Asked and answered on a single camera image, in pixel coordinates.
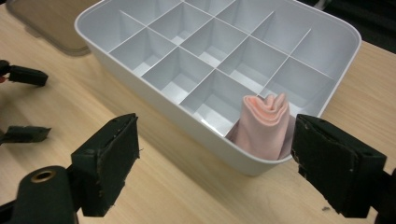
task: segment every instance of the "wooden table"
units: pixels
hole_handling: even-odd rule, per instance
[[[0,59],[49,74],[45,87],[0,85],[0,129],[51,127],[38,144],[0,146],[0,204],[14,200],[20,180],[70,154],[110,119],[135,112],[141,159],[103,218],[80,223],[374,223],[345,219],[297,173],[293,160],[256,177],[224,164],[128,91],[93,55],[66,56],[26,32],[0,6]],[[396,55],[361,45],[323,118],[388,156],[396,167]]]

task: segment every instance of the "pink cloth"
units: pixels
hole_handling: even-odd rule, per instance
[[[289,103],[284,93],[277,97],[268,95],[264,100],[249,95],[243,99],[236,129],[227,137],[251,155],[276,161],[287,156],[288,149],[282,147],[286,133],[290,132],[289,123]]]

